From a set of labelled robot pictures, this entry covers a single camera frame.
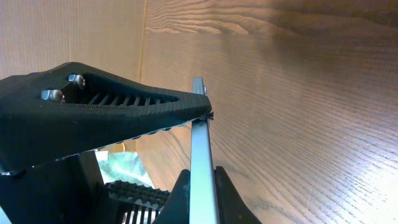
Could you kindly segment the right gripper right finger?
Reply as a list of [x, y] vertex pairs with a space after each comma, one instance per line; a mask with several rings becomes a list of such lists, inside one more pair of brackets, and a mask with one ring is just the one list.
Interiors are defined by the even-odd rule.
[[99, 188], [93, 223], [260, 223], [221, 166], [215, 202], [195, 205], [190, 171], [181, 171], [172, 191], [117, 180]]

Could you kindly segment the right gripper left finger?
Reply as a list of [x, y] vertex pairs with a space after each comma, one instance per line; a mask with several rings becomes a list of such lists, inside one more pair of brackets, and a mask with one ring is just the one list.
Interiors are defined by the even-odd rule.
[[1, 80], [1, 167], [20, 170], [212, 118], [206, 95], [78, 62]]

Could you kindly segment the Galaxy smartphone cyan screen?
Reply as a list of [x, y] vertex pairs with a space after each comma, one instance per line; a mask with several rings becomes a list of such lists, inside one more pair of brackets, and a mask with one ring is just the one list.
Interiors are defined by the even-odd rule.
[[220, 222], [211, 153], [208, 110], [192, 121], [189, 224]]

